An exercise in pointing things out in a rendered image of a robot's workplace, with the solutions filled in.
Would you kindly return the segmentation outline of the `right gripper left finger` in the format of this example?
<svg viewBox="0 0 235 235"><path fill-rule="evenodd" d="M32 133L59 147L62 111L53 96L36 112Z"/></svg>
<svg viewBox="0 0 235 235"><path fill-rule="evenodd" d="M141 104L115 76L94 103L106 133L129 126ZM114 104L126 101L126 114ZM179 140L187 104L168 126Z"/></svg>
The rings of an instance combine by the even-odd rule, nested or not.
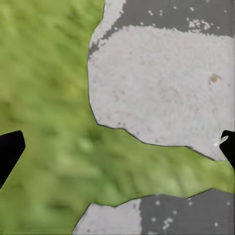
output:
<svg viewBox="0 0 235 235"><path fill-rule="evenodd" d="M0 189L25 149L21 130L0 136Z"/></svg>

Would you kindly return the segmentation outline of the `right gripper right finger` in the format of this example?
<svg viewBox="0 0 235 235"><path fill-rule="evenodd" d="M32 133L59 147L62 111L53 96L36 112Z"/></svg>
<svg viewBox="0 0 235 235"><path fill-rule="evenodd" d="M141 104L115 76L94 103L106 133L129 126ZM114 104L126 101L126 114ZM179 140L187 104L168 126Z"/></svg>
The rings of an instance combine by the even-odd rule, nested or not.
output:
<svg viewBox="0 0 235 235"><path fill-rule="evenodd" d="M221 138L214 145L219 145L235 170L235 132L224 130Z"/></svg>

